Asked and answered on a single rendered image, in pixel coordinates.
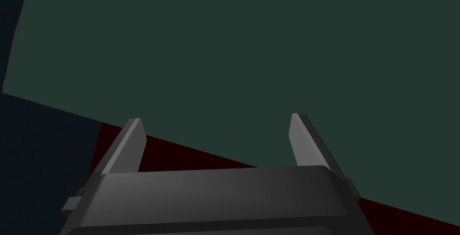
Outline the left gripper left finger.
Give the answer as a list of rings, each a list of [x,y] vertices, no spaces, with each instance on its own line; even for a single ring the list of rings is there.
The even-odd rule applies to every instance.
[[[138,172],[144,149],[146,133],[140,118],[129,119],[104,154],[88,181],[93,182],[108,173]]]

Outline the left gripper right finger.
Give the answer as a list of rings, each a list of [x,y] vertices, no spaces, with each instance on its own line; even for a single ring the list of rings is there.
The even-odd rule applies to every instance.
[[[304,113],[292,114],[288,136],[298,166],[324,166],[339,179],[346,179],[341,168]]]

